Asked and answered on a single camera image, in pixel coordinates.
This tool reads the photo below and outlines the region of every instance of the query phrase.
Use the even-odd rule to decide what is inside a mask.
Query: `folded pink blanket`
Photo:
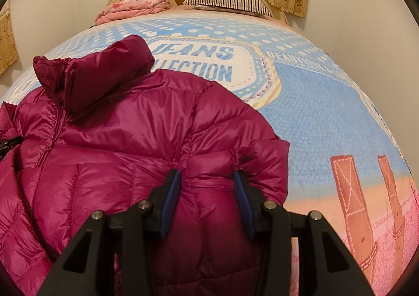
[[[95,25],[135,16],[156,14],[169,9],[169,0],[125,0],[107,6],[96,17]]]

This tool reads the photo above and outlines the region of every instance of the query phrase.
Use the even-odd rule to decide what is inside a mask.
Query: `mattress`
[[[419,243],[418,193],[400,148],[357,84],[290,28],[222,12],[170,10],[116,21],[83,31],[46,56],[82,57],[131,34],[148,43],[156,58],[153,70],[219,82],[291,143],[285,208],[322,212],[376,295],[386,295]],[[30,67],[3,101],[16,104],[39,86]]]

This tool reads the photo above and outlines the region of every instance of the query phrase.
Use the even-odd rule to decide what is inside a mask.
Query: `silver bolt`
[[[268,210],[273,210],[276,208],[277,204],[274,201],[267,200],[263,203],[263,206],[266,207]]]
[[[95,221],[99,220],[99,219],[100,219],[100,218],[102,218],[102,217],[103,217],[103,211],[96,210],[95,212],[93,212],[93,213],[92,213],[92,218],[93,218]]]
[[[322,215],[319,211],[311,211],[310,217],[313,218],[315,221],[318,221],[319,219],[322,219]]]
[[[138,202],[138,207],[145,210],[146,208],[149,208],[151,206],[151,203],[148,200],[141,200]]]

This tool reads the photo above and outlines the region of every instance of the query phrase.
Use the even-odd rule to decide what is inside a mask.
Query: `jacket zipper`
[[[56,118],[54,129],[53,129],[53,132],[52,132],[52,135],[51,135],[51,140],[50,140],[48,146],[44,149],[44,151],[41,155],[41,158],[39,159],[36,167],[40,167],[40,166],[43,165],[43,163],[47,159],[47,156],[48,156],[49,152],[51,151],[51,148],[54,146],[55,141],[57,140],[58,135],[59,135],[62,127],[64,126],[63,121],[65,120],[65,118],[63,118],[62,116],[65,113],[61,113],[61,108],[60,108],[56,98],[54,98],[54,102],[55,102],[55,106],[57,108],[57,118]]]

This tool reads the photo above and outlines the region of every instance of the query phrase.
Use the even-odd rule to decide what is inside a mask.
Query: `magenta puffer jacket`
[[[254,294],[261,252],[233,172],[282,204],[289,143],[219,84],[153,64],[138,36],[81,59],[36,57],[42,87],[1,106],[0,139],[24,141],[0,162],[0,261],[26,296],[94,210],[127,210],[171,168],[181,193],[151,249],[159,295]]]

